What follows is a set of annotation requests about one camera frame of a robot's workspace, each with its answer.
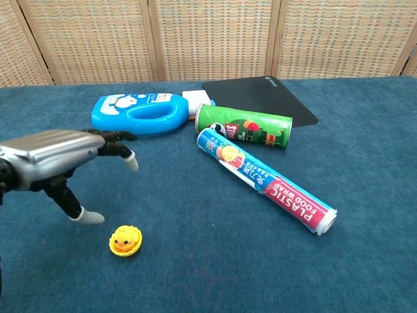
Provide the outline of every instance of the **black mouse pad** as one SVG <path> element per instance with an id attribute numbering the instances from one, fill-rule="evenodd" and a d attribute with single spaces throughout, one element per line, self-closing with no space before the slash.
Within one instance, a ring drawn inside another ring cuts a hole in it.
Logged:
<path id="1" fill-rule="evenodd" d="M 217 106 L 293 118 L 293 127 L 314 125 L 318 119 L 279 80 L 272 76 L 203 83 Z"/>

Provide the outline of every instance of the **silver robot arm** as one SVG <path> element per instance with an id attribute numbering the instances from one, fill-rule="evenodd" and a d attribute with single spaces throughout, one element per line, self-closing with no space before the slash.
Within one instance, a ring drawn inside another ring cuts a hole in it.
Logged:
<path id="1" fill-rule="evenodd" d="M 76 168 L 97 156 L 120 156 L 138 170 L 135 153 L 120 140 L 135 140 L 127 132 L 48 130 L 0 143 L 0 205 L 12 190 L 43 190 L 68 217 L 82 224 L 96 224 L 104 217 L 84 209 L 66 186 Z"/>

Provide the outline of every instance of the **red label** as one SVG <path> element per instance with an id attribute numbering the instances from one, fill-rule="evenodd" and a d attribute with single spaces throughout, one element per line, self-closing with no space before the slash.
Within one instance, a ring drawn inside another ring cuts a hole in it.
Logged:
<path id="1" fill-rule="evenodd" d="M 237 124 L 225 124 L 226 133 L 228 138 L 236 138 L 237 131 L 239 130 L 239 125 Z"/>
<path id="2" fill-rule="evenodd" d="M 317 228 L 328 212 L 328 209 L 282 179 L 275 179 L 264 191 L 265 196 L 313 229 Z"/>

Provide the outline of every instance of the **blue detergent bottle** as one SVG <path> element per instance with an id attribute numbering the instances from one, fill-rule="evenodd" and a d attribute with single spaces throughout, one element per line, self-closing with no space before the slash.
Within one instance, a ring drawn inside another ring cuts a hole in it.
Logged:
<path id="1" fill-rule="evenodd" d="M 172 93 L 108 95 L 94 105 L 91 126 L 97 130 L 151 135 L 175 130 L 189 118 L 188 101 Z"/>

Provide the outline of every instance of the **rubber duck toy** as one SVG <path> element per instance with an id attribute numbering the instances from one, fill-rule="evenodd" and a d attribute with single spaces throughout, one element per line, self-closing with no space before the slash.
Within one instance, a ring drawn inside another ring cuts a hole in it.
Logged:
<path id="1" fill-rule="evenodd" d="M 120 226 L 109 240 L 110 250 L 117 256 L 131 256 L 139 250 L 141 244 L 142 233 L 135 226 Z"/>

